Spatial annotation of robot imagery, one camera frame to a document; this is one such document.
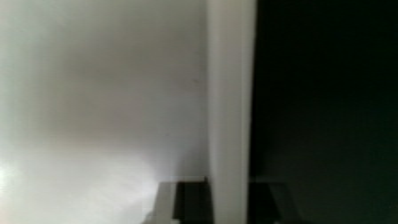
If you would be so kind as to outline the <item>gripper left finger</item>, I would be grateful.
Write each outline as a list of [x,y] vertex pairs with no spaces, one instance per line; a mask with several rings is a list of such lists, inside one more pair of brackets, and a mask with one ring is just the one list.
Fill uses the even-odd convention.
[[155,206],[143,224],[212,224],[212,189],[207,177],[159,184]]

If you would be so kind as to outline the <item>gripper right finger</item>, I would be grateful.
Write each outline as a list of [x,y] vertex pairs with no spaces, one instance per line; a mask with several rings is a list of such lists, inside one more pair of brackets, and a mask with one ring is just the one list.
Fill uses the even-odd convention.
[[313,224],[303,218],[285,183],[249,184],[249,224]]

